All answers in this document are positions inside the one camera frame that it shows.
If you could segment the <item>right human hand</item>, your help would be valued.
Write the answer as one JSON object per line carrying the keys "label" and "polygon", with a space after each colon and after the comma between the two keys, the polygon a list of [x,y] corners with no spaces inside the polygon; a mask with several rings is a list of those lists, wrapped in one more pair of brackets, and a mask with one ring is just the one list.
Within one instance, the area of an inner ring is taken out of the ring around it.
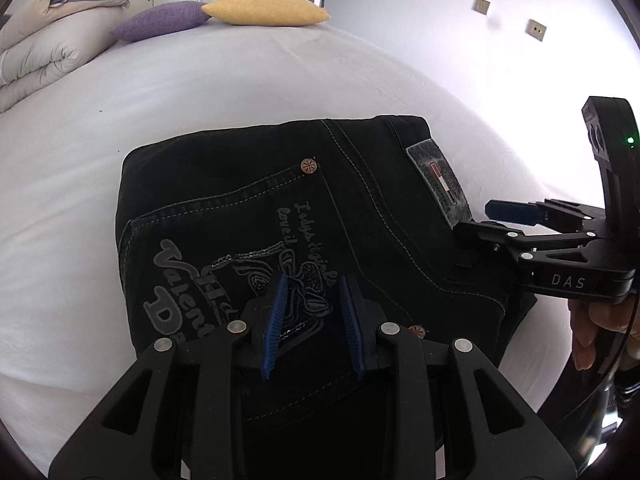
{"label": "right human hand", "polygon": [[576,370],[589,370],[596,362],[594,342],[598,333],[625,333],[628,330],[635,296],[620,304],[600,304],[577,299],[568,300],[570,328],[573,332],[572,356]]}

